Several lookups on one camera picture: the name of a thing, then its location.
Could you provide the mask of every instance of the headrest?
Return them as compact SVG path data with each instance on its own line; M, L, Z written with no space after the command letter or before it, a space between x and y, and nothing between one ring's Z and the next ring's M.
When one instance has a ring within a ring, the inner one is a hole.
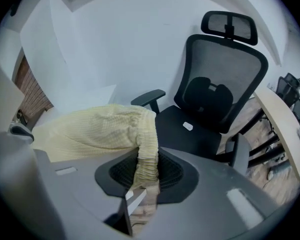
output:
M257 28L248 16L228 11L208 11L202 19L201 30L206 34L238 40L255 46L258 43Z

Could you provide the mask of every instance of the curved wooden desktop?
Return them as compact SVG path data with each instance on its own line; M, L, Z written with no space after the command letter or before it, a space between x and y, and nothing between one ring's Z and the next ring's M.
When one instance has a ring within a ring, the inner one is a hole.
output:
M297 133L300 125L295 115L283 100L269 88L257 88L254 96L272 123L294 173L300 180L300 139Z

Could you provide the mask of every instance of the floor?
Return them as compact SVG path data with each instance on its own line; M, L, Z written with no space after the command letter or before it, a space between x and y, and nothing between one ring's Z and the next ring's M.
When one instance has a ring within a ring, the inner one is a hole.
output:
M240 114L233 122L229 133L222 136L218 153L225 150L227 139L236 134L256 114L259 108L260 106L255 98L250 99L245 104ZM262 122L258 122L244 136L249 141L251 147L256 148L272 137L272 135L268 135L269 131L269 122L263 120ZM270 161L267 164L252 167L248 169L246 176L259 188L268 193L278 205L283 205L297 196L300 190L300 182L297 180L291 167L275 175L272 180L267 180L269 167L275 164L274 161ZM146 197L130 216L134 236L142 230L144 225L156 212L157 186L158 185L154 184L153 187L147 189Z

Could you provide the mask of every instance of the white tag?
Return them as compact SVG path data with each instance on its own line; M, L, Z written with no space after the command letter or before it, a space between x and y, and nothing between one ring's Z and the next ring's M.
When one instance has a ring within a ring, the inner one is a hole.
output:
M73 173L73 172L76 172L77 169L74 168L74 167L68 167L68 168L65 168L65 169L60 169L60 170L56 170L56 174L57 175L65 175L65 174L70 174L70 173Z
M183 127L186 128L188 131L191 131L194 127L188 123L188 122L184 122L183 123Z

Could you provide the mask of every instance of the gathered fabric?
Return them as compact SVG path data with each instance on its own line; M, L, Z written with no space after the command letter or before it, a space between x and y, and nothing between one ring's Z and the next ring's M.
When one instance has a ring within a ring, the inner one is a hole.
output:
M138 150L131 189L158 181L156 113L141 106L109 104L72 112L33 128L33 149L51 162Z

